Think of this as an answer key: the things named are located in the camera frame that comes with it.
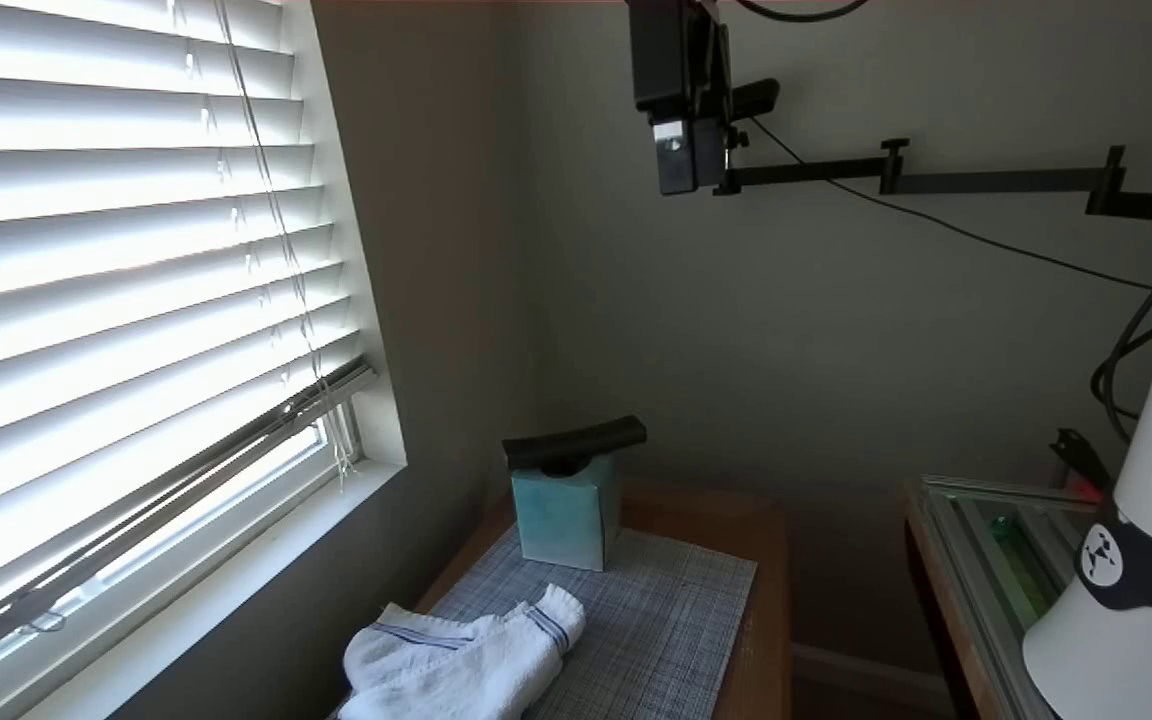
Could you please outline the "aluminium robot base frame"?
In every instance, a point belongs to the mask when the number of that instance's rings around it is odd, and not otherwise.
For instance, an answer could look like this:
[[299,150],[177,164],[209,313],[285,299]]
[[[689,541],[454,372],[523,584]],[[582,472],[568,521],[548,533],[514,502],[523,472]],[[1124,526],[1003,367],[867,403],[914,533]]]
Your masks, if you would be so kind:
[[955,587],[989,646],[1009,720],[1056,720],[1023,672],[1018,640],[1071,579],[1071,552],[1096,508],[1052,489],[921,479],[955,570]]

